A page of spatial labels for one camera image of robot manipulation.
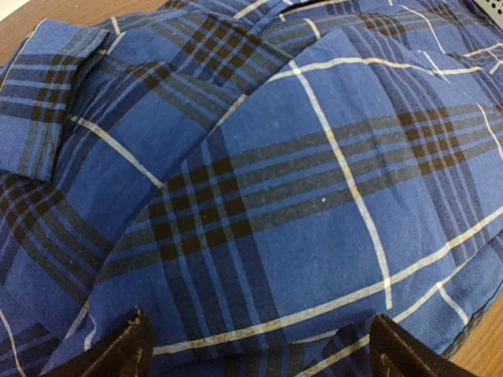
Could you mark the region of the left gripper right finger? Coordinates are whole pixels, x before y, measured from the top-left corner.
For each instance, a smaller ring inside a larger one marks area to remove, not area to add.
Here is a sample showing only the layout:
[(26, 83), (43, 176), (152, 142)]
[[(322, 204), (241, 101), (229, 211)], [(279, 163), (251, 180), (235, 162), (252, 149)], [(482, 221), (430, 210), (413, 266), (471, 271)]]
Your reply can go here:
[(427, 348), (385, 315), (374, 318), (369, 347), (373, 376), (475, 377)]

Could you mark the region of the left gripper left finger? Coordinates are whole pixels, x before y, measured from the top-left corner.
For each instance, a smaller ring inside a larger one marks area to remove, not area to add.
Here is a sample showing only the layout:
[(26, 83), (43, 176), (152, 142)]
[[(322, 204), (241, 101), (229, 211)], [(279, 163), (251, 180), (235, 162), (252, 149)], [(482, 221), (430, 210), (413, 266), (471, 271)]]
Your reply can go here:
[(150, 376), (154, 330), (149, 318), (136, 313), (103, 338), (97, 323), (66, 338), (43, 369), (44, 376)]

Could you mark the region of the blue plaid long sleeve shirt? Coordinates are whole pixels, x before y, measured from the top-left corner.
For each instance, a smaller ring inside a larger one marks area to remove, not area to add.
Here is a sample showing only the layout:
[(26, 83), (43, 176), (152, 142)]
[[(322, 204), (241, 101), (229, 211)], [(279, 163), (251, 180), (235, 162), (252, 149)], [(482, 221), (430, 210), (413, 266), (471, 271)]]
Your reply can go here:
[(1, 68), (1, 373), (368, 376), (502, 292), (502, 20), (479, 1), (169, 1)]

